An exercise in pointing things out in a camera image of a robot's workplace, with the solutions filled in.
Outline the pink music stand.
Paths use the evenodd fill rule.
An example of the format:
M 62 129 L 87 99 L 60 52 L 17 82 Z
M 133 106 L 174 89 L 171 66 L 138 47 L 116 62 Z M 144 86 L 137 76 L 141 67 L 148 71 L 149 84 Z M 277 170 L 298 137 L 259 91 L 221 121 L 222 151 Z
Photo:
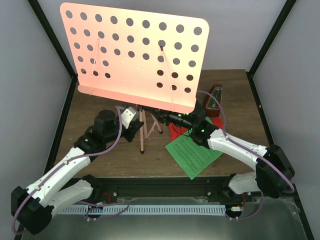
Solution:
M 78 91 L 189 114 L 210 33 L 202 18 L 64 2 Z

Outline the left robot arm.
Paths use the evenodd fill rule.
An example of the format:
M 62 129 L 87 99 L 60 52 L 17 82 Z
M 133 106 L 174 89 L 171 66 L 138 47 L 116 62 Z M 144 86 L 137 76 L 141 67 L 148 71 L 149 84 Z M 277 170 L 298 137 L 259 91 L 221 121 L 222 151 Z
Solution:
M 91 175 L 66 189 L 63 186 L 98 156 L 112 150 L 120 138 L 131 142 L 143 126 L 135 108 L 117 106 L 116 110 L 100 111 L 93 125 L 78 138 L 58 164 L 26 188 L 17 186 L 11 192 L 11 229 L 16 235 L 24 233 L 16 230 L 16 222 L 36 235 L 64 208 L 82 200 L 97 202 L 101 198 L 102 189 Z

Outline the red paper sheet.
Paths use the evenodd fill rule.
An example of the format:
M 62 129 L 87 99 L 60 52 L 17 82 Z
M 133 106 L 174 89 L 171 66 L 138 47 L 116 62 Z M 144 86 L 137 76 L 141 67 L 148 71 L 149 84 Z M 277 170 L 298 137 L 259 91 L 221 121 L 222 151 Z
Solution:
M 216 125 L 219 128 L 222 128 L 224 125 L 223 120 L 219 117 L 206 117 L 206 120 L 212 123 L 213 125 Z M 173 142 L 175 139 L 177 139 L 180 136 L 189 137 L 191 132 L 192 132 L 191 130 L 185 127 L 176 126 L 173 123 L 169 124 L 169 134 L 170 134 L 171 142 Z

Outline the reddish-brown wooden metronome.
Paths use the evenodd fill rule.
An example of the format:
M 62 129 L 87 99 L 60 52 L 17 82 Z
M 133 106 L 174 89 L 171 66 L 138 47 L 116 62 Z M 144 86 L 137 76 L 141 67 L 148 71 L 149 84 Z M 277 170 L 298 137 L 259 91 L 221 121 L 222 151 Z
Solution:
M 223 88 L 221 84 L 214 84 L 208 92 L 218 101 L 219 104 L 222 103 Z M 205 109 L 207 117 L 218 118 L 220 116 L 220 107 L 209 95 L 205 96 L 202 106 Z

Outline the green sheet music paper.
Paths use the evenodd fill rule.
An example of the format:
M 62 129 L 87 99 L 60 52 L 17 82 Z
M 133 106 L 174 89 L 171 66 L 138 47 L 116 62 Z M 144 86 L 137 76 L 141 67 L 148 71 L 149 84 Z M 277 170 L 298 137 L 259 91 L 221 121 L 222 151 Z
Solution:
M 179 136 L 165 148 L 191 180 L 223 154 L 221 151 L 199 146 L 187 136 Z

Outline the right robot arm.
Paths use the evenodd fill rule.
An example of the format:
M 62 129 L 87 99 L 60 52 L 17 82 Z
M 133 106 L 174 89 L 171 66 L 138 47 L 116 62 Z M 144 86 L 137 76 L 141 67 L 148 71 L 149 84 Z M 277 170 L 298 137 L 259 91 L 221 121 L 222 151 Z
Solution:
M 275 144 L 254 144 L 227 134 L 226 131 L 206 120 L 206 112 L 197 102 L 190 113 L 179 113 L 144 106 L 160 123 L 173 124 L 190 130 L 193 142 L 204 148 L 220 151 L 249 166 L 253 171 L 235 174 L 222 188 L 223 198 L 229 202 L 240 194 L 262 192 L 277 199 L 283 193 L 294 193 L 291 179 L 295 171 L 281 147 Z

